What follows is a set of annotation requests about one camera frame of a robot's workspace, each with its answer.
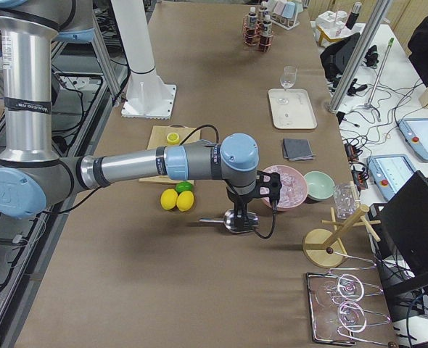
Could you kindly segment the tea bottle white cap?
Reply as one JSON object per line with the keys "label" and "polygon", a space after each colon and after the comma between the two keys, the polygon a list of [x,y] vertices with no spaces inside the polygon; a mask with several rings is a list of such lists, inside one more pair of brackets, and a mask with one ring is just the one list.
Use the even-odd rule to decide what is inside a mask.
{"label": "tea bottle white cap", "polygon": [[272,22],[271,16],[266,14],[263,18],[261,28],[260,28],[260,39],[258,44],[258,49],[261,52],[266,52],[269,50],[271,46],[271,38],[272,38]]}

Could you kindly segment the copper wire bottle basket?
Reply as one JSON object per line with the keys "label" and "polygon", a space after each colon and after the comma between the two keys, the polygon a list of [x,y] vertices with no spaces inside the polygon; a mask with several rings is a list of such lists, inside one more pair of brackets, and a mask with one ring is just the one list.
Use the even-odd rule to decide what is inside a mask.
{"label": "copper wire bottle basket", "polygon": [[254,38],[254,41],[253,41],[253,45],[248,45],[248,44],[246,44],[245,42],[244,42],[244,20],[245,20],[245,17],[246,17],[246,15],[244,16],[244,19],[243,19],[243,24],[242,24],[242,40],[243,40],[243,44],[246,46],[246,47],[248,47],[248,48],[251,48],[251,49],[255,49],[255,50],[257,50],[257,51],[260,51],[259,49],[258,49],[258,44],[259,44],[259,39],[260,39],[260,28],[261,28],[261,24],[262,24],[262,22],[259,22],[258,20],[257,20],[257,24],[256,24],[256,33],[255,33],[255,38]]}

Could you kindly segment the pink bowl of ice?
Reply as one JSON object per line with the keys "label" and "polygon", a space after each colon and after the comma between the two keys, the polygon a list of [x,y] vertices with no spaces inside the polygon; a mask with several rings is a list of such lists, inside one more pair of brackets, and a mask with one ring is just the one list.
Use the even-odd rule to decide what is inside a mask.
{"label": "pink bowl of ice", "polygon": [[308,196],[308,186],[304,176],[286,165],[272,165],[263,169],[266,173],[278,173],[281,180],[280,200],[277,210],[285,212],[300,206]]}

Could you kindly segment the folded grey cloth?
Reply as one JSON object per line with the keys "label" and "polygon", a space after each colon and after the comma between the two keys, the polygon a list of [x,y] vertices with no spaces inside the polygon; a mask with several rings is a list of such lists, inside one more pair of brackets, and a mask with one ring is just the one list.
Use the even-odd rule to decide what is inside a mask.
{"label": "folded grey cloth", "polygon": [[307,139],[284,138],[282,154],[289,161],[313,160],[315,157]]}

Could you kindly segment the mint green bowl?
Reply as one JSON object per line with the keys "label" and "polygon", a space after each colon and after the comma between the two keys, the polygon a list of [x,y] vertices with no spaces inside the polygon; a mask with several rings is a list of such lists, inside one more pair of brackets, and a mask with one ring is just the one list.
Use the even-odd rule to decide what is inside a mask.
{"label": "mint green bowl", "polygon": [[310,171],[304,175],[308,187],[308,199],[321,202],[329,199],[334,193],[333,179],[321,171]]}

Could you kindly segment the steel ice scoop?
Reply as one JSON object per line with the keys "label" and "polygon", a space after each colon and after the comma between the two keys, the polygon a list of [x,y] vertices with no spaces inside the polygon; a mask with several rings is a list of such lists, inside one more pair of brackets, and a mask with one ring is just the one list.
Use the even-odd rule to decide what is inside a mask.
{"label": "steel ice scoop", "polygon": [[234,234],[253,232],[259,226],[258,216],[254,212],[236,212],[234,209],[227,210],[223,217],[202,217],[199,219],[199,222],[220,223],[224,225],[228,231]]}

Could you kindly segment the clear glass tumbler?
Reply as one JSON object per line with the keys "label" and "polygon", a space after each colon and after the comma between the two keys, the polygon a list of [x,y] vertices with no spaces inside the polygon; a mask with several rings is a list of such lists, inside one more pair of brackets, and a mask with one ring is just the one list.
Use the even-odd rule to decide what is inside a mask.
{"label": "clear glass tumbler", "polygon": [[341,183],[334,187],[334,203],[339,219],[346,219],[356,211],[356,190],[353,183]]}

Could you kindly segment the white rabbit serving tray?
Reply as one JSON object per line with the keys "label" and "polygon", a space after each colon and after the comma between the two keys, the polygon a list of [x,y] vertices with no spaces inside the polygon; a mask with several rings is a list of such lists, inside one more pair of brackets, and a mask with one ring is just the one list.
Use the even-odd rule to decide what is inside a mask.
{"label": "white rabbit serving tray", "polygon": [[272,88],[268,91],[273,125],[282,130],[312,130],[316,116],[305,89]]}

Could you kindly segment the wooden cup tree stand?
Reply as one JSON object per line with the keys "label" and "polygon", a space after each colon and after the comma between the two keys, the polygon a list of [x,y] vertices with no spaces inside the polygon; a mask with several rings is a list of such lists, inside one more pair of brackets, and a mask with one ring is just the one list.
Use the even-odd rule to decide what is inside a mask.
{"label": "wooden cup tree stand", "polygon": [[303,239],[303,252],[314,265],[320,268],[336,268],[350,256],[347,254],[341,238],[357,226],[365,226],[375,241],[381,241],[372,225],[380,224],[379,220],[369,221],[366,214],[369,206],[361,204],[356,190],[356,211],[342,222],[337,221],[334,208],[331,207],[331,220],[322,221],[323,224],[331,225],[333,230],[317,228],[308,232]]}

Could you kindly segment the yellow lemon lower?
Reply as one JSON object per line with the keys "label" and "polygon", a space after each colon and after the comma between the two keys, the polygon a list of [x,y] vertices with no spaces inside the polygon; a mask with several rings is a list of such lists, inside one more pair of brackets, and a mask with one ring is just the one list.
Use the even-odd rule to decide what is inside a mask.
{"label": "yellow lemon lower", "polygon": [[189,211],[194,205],[194,195],[192,191],[182,191],[177,198],[176,206],[179,211]]}

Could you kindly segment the yellow lemon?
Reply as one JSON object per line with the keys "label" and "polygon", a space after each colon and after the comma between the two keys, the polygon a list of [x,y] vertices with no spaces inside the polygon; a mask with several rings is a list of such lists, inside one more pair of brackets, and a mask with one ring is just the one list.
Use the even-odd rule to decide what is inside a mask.
{"label": "yellow lemon", "polygon": [[182,191],[177,198],[176,206],[179,211],[189,211],[194,205],[194,195],[192,191]]}
{"label": "yellow lemon", "polygon": [[161,193],[160,205],[164,210],[172,210],[176,206],[178,192],[174,188],[168,188]]}

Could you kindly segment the green lime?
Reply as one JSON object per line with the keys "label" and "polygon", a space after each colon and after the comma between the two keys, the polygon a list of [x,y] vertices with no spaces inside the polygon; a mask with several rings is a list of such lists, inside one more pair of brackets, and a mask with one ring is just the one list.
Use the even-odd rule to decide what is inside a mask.
{"label": "green lime", "polygon": [[185,191],[192,191],[193,190],[193,184],[190,183],[189,181],[181,181],[181,182],[176,184],[175,190],[179,194],[181,194],[182,192],[185,192]]}

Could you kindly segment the yellow lemon upper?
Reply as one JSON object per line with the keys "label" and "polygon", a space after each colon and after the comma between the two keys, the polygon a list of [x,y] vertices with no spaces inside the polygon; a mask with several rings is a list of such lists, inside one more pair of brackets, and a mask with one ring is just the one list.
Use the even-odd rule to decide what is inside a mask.
{"label": "yellow lemon upper", "polygon": [[161,193],[160,205],[164,210],[172,210],[176,206],[178,192],[174,188],[168,188]]}

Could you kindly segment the half lemon slice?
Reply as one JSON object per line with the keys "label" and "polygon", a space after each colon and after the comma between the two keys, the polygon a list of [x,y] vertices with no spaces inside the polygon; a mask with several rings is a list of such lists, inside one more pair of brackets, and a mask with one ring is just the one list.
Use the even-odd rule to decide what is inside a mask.
{"label": "half lemon slice", "polygon": [[170,132],[166,136],[166,141],[168,144],[178,144],[180,142],[180,136],[176,132]]}

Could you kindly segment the clear wine glass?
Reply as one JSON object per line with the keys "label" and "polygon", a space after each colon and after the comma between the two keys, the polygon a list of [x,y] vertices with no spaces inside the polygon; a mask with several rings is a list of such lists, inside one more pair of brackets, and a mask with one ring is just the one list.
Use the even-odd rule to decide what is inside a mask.
{"label": "clear wine glass", "polygon": [[286,66],[280,77],[280,84],[284,92],[276,101],[280,105],[286,105],[289,103],[289,91],[294,86],[297,80],[297,67]]}

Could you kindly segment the blue teach pendant near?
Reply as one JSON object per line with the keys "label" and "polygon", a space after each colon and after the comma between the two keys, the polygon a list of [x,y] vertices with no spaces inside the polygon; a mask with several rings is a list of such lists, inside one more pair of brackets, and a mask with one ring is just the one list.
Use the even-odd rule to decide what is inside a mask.
{"label": "blue teach pendant near", "polygon": [[416,168],[404,154],[370,156],[367,166],[376,186],[387,201],[391,200],[416,172]]}

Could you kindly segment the blue teach pendant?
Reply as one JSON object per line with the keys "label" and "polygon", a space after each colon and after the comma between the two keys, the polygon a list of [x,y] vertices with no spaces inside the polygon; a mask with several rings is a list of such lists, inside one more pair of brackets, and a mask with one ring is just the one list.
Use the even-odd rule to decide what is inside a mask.
{"label": "blue teach pendant", "polygon": [[367,166],[376,186],[387,201],[391,200],[416,172],[416,168],[404,154],[370,156]]}
{"label": "blue teach pendant", "polygon": [[428,162],[428,118],[403,119],[398,127],[416,155]]}

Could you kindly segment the black monitor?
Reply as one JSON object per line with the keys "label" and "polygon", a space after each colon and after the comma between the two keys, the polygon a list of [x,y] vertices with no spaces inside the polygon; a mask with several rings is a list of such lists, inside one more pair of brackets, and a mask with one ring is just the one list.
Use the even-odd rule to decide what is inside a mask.
{"label": "black monitor", "polygon": [[383,280],[389,297],[423,289],[428,296],[428,179],[415,172],[387,203],[374,203],[369,216],[380,220],[382,250],[400,257],[413,278]]}

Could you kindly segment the white cup rack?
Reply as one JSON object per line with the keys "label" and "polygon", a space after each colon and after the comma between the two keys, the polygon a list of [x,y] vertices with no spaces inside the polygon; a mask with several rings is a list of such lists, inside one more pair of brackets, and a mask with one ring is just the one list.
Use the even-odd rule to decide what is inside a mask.
{"label": "white cup rack", "polygon": [[276,23],[278,26],[281,26],[284,29],[287,30],[291,30],[294,27],[296,27],[297,25],[299,25],[299,21],[298,21],[298,15],[299,13],[301,13],[301,11],[303,10],[303,6],[302,6],[302,2],[301,1],[295,1],[297,3],[297,11],[295,13],[295,20],[286,20],[284,19],[282,16],[281,17],[276,17],[272,14],[272,9],[274,6],[274,2],[275,1],[269,1],[268,3],[268,9],[269,12],[271,14],[272,20],[274,23]]}

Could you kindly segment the blue teach pendant far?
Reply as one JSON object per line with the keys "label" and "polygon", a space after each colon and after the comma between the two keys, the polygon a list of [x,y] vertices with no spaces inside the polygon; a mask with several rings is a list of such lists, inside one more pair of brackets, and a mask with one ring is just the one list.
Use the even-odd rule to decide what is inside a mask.
{"label": "blue teach pendant far", "polygon": [[428,118],[403,119],[398,127],[416,155],[428,162]]}

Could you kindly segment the white cardboard box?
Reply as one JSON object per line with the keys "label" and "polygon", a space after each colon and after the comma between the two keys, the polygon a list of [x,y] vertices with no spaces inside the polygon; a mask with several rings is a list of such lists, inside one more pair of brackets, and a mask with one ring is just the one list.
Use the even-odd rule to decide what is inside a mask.
{"label": "white cardboard box", "polygon": [[351,29],[346,27],[347,12],[326,11],[316,18],[316,41],[319,46],[328,46],[351,35]]}

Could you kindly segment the light blue cup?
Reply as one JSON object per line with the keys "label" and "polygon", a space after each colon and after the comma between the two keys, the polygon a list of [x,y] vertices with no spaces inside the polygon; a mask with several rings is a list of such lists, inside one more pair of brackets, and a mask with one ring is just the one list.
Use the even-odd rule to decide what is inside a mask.
{"label": "light blue cup", "polygon": [[295,20],[295,13],[297,11],[297,3],[295,1],[286,1],[281,16],[286,20]]}

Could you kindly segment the pink cup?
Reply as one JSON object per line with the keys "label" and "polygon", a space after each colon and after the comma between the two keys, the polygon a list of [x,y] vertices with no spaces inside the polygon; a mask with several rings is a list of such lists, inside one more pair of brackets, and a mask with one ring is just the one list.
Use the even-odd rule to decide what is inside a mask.
{"label": "pink cup", "polygon": [[276,0],[274,2],[272,14],[276,17],[281,17],[286,4],[287,4],[286,0]]}

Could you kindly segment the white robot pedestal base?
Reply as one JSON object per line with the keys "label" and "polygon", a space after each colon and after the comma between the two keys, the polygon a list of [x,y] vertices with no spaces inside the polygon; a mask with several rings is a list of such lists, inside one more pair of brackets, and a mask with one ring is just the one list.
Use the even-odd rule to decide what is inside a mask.
{"label": "white robot pedestal base", "polygon": [[164,83],[157,74],[144,4],[117,1],[113,7],[131,71],[122,115],[167,120],[177,87]]}

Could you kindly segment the aluminium frame post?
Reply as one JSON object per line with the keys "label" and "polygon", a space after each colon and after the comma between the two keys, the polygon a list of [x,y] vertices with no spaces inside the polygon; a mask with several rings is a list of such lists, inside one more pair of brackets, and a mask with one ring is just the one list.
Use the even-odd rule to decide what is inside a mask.
{"label": "aluminium frame post", "polygon": [[330,113],[336,114],[338,112],[343,99],[347,95],[347,90],[349,89],[350,84],[355,77],[358,67],[362,62],[362,59],[368,50],[376,32],[378,31],[379,25],[391,7],[391,4],[392,0],[378,0],[375,3],[374,10],[363,29],[361,37],[359,38],[349,59],[347,67],[345,68],[345,71],[343,72],[343,75],[339,81],[337,89],[329,102],[328,111]]}

